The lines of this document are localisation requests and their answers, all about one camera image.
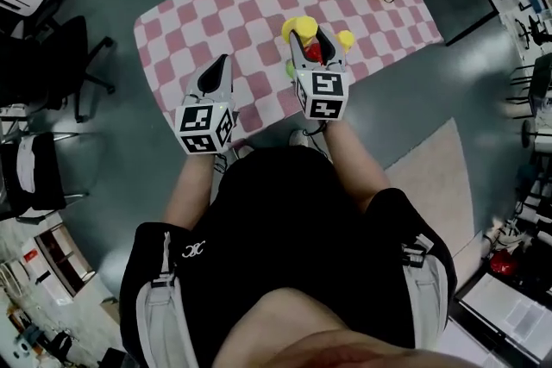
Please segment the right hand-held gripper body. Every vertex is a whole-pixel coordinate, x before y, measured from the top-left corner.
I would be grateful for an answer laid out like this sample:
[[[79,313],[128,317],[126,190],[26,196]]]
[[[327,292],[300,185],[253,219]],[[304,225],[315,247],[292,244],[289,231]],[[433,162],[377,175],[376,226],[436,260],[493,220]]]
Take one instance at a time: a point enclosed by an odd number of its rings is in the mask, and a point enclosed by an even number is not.
[[[339,121],[348,103],[349,72],[343,60],[293,67],[293,83],[307,120]]]

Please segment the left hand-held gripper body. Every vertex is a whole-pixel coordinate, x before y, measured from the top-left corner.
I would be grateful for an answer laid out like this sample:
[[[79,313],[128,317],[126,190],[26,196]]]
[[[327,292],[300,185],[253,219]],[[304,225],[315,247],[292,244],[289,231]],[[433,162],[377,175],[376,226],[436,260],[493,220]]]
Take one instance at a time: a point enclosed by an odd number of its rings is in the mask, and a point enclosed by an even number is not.
[[[186,154],[219,154],[236,125],[233,94],[186,93],[175,114],[174,134]]]

